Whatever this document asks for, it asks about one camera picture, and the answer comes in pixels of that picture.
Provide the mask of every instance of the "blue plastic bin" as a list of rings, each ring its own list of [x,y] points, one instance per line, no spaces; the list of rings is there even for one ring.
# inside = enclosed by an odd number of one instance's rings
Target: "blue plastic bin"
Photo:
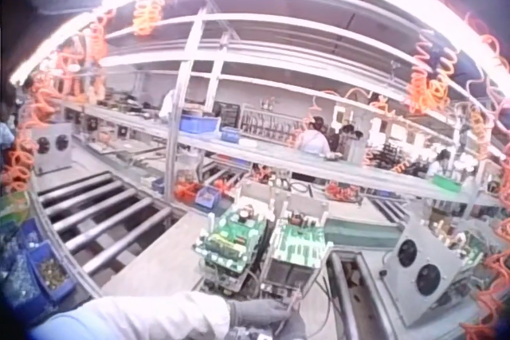
[[[154,191],[165,194],[165,186],[164,186],[165,180],[164,178],[158,178],[155,181],[152,181],[151,187]]]
[[[14,221],[5,221],[0,225],[0,240],[5,248],[0,258],[0,264],[10,264],[18,254],[19,248],[19,228]]]
[[[37,247],[42,241],[41,232],[37,227],[35,218],[24,221],[20,227],[20,247],[30,250],[31,248]]]
[[[222,198],[222,192],[215,187],[205,186],[197,193],[197,197],[194,199],[194,203],[197,205],[212,209]]]
[[[228,143],[239,143],[239,129],[235,129],[233,127],[224,127],[222,129],[222,141],[226,141]]]
[[[25,292],[30,294],[28,299],[20,300],[17,296],[19,293],[20,273],[27,278],[28,284],[33,288]],[[19,252],[16,255],[13,267],[10,269],[9,278],[3,284],[3,293],[18,319],[27,324],[39,318],[48,307],[52,306],[37,282],[37,277],[33,273],[26,252]]]
[[[28,254],[33,268],[33,273],[37,277],[39,285],[45,290],[51,301],[59,303],[65,296],[73,291],[75,282],[70,278],[69,274],[67,280],[54,290],[50,290],[49,287],[46,286],[45,280],[39,271],[39,265],[50,258],[54,258],[55,261],[58,262],[58,258],[56,257],[51,244],[47,240],[42,242],[39,247],[28,251]]]
[[[181,123],[178,129],[186,133],[200,135],[201,133],[210,133],[216,130],[219,124],[219,118],[216,117],[197,117],[195,115],[184,115],[181,117]]]

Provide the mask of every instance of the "metal pole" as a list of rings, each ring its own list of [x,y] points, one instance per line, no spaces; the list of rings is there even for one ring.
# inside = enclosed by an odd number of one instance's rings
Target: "metal pole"
[[[218,90],[218,84],[220,82],[220,75],[222,74],[223,64],[225,63],[225,54],[227,44],[229,42],[229,36],[230,34],[225,32],[220,40],[220,52],[218,54],[218,58],[214,61],[213,69],[210,74],[204,111],[213,111],[214,98],[216,97],[216,91]]]
[[[186,42],[184,52],[192,55],[198,50],[202,33],[204,31],[204,21],[202,16],[207,14],[207,7],[202,7],[197,17],[191,26],[190,36]],[[172,113],[169,115],[168,122],[168,140],[167,140],[167,164],[165,171],[165,201],[170,202],[174,195],[174,163],[177,154],[177,134],[179,133],[179,121],[181,120],[182,107],[186,98],[186,90],[190,82],[191,69],[193,68],[194,60],[185,60],[181,63],[178,69],[177,82],[175,84],[174,106]]]
[[[491,124],[489,124],[489,126],[487,127],[487,133],[486,133],[488,142],[491,142],[491,132],[492,132],[492,126],[491,126]],[[476,193],[471,193],[471,195],[469,197],[469,203],[466,206],[464,213],[462,214],[463,220],[468,219],[471,216],[471,214],[473,213],[473,208],[475,206],[475,203],[477,202],[479,195],[481,194],[481,192],[484,191],[484,190],[482,190],[482,187],[485,185],[484,184],[485,183],[484,174],[485,174],[485,167],[487,166],[487,161],[488,161],[488,159],[482,159],[478,163],[478,171],[477,171],[477,175],[475,175]]]
[[[345,337],[347,340],[359,340],[354,307],[352,306],[352,301],[350,299],[351,293],[349,292],[347,280],[343,273],[340,255],[333,253],[330,259],[331,265],[333,267],[333,272],[335,273],[335,281],[338,287]]]

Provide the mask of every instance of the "black hair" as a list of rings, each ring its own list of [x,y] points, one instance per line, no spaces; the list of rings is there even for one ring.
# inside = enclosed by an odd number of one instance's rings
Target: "black hair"
[[[436,161],[442,161],[443,159],[449,159],[451,156],[448,149],[443,149],[439,152],[439,154],[436,157]]]
[[[322,117],[319,117],[318,115],[316,115],[313,118],[313,122],[311,123],[311,125],[316,131],[320,131],[322,129],[322,127],[324,126],[324,119]]]
[[[351,123],[348,123],[347,125],[343,125],[342,133],[348,133],[348,134],[354,133],[354,125],[352,125]]]

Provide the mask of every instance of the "metal shelf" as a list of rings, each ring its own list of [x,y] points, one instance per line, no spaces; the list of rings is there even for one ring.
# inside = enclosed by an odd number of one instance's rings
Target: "metal shelf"
[[[76,105],[71,106],[69,103],[65,103],[64,106],[77,107]],[[168,137],[169,127],[161,123],[124,115],[120,112],[109,111],[101,107],[87,106],[83,111],[87,115],[106,119],[107,121],[118,123],[137,131],[143,131],[154,137],[161,139]],[[256,148],[241,147],[236,144],[223,142],[216,135],[191,135],[181,131],[178,133],[178,143],[249,162],[262,163],[267,166],[289,169],[313,177],[350,183],[376,190],[457,203],[470,203],[472,198],[470,193],[464,191],[460,193],[449,192],[425,179],[371,167],[354,166],[346,162],[325,162],[317,156],[301,153],[273,143],[258,141]],[[475,204],[500,205],[497,198],[486,193],[482,193]]]

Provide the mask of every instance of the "conveyor belt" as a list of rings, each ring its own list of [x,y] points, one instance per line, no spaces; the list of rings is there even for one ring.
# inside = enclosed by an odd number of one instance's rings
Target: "conveyor belt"
[[[54,232],[90,276],[110,268],[115,274],[130,264],[143,251],[137,242],[157,239],[171,215],[170,207],[157,207],[160,202],[110,172],[53,187],[38,197]]]
[[[404,225],[409,220],[410,214],[404,207],[404,201],[390,201],[372,197],[368,199],[389,222]]]

